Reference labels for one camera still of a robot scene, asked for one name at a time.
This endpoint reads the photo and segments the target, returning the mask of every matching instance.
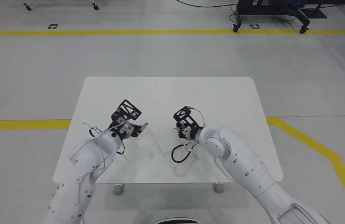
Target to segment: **white cable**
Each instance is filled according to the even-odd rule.
[[[309,215],[309,218],[311,218],[312,220],[313,220],[313,224],[318,224],[317,222],[316,222],[316,220],[311,216],[311,214],[309,213],[309,212],[307,212],[302,206],[300,206],[299,204],[294,204],[294,203],[292,203],[291,205],[290,205],[290,209],[291,209],[291,211],[292,211],[292,213],[295,215],[295,217],[300,221],[300,222],[302,222],[303,224],[306,224],[304,221],[302,221],[296,214],[295,214],[295,212],[293,211],[293,207],[296,207],[297,209],[298,209],[298,207],[300,207],[305,213],[307,213],[308,215]]]
[[[100,149],[100,153],[101,153],[101,157],[102,157],[102,159],[103,159],[104,165],[103,165],[103,167],[102,167],[101,169],[92,170],[92,171],[89,171],[89,172],[87,172],[86,174],[82,175],[82,176],[81,176],[82,179],[83,179],[84,176],[86,176],[87,174],[91,174],[91,173],[93,173],[93,172],[97,172],[97,171],[103,170],[103,169],[105,168],[105,158],[104,158],[103,150],[101,149],[101,146],[100,146],[100,137],[101,137],[104,133],[106,133],[107,131],[109,131],[109,130],[111,130],[111,129],[113,129],[113,128],[116,128],[116,127],[118,127],[118,126],[120,126],[120,125],[123,125],[123,124],[125,124],[126,122],[128,122],[128,120],[126,120],[126,121],[124,121],[123,123],[118,124],[118,125],[116,125],[116,126],[114,126],[114,127],[111,127],[111,128],[108,128],[108,129],[102,131],[102,132],[96,137],[96,138],[98,138],[98,145],[99,145],[99,149]],[[85,143],[81,148],[83,148],[86,144],[88,144],[88,143],[91,142],[91,141],[92,141],[92,139],[90,139],[87,143]],[[80,191],[80,188],[81,188],[81,183],[82,183],[82,182],[80,182],[80,183],[78,184],[78,205],[79,205],[79,208],[81,208],[81,202],[80,202],[80,199],[81,199],[81,191]],[[83,220],[83,224],[85,224],[85,218],[84,218],[83,212],[82,212],[82,220]]]
[[[200,113],[200,115],[201,115],[201,117],[202,117],[202,120],[203,120],[203,127],[205,128],[205,127],[206,127],[206,125],[205,125],[205,119],[204,119],[204,116],[202,115],[202,113],[201,113],[198,109],[195,109],[195,108],[190,108],[190,109],[196,110],[197,112]]]
[[[217,163],[216,159],[217,159],[217,158],[214,158],[214,161],[215,161],[216,165],[218,166],[218,168],[220,168],[220,170],[223,172],[223,174],[224,174],[227,178],[229,178],[230,180],[236,182],[236,180],[234,180],[233,178],[231,178],[229,175],[227,175],[227,174],[225,173],[224,169],[220,166],[220,164]]]

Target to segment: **cart wheel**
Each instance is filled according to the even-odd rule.
[[[25,6],[26,6],[26,9],[27,9],[28,11],[31,11],[31,10],[32,10],[31,7],[29,7],[28,5],[25,4]]]
[[[234,28],[232,29],[234,32],[238,32],[239,28],[234,24]]]
[[[300,33],[301,33],[301,34],[304,34],[306,31],[307,31],[307,27],[306,27],[305,25],[303,25],[303,26],[301,27]]]

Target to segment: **metal frame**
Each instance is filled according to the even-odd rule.
[[[242,24],[240,16],[265,16],[265,15],[288,15],[296,16],[298,20],[302,22],[302,28],[300,33],[305,33],[308,29],[307,26],[310,20],[303,15],[297,8],[293,5],[282,2],[281,0],[275,0],[273,4],[262,5],[263,0],[258,0],[257,4],[254,4],[254,0],[239,0],[236,6],[236,22],[234,24],[234,32],[237,32]]]

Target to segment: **caster wheel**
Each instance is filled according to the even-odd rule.
[[[304,34],[307,31],[307,27],[306,26],[302,26],[300,33]]]
[[[32,10],[31,7],[29,7],[29,6],[26,6],[26,9],[27,9],[28,11],[31,11],[31,10]]]

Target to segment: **table leg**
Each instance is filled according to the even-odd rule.
[[[223,183],[213,183],[213,190],[217,194],[223,193],[223,190],[224,190]]]
[[[114,184],[113,193],[115,195],[122,195],[124,191],[124,184]]]

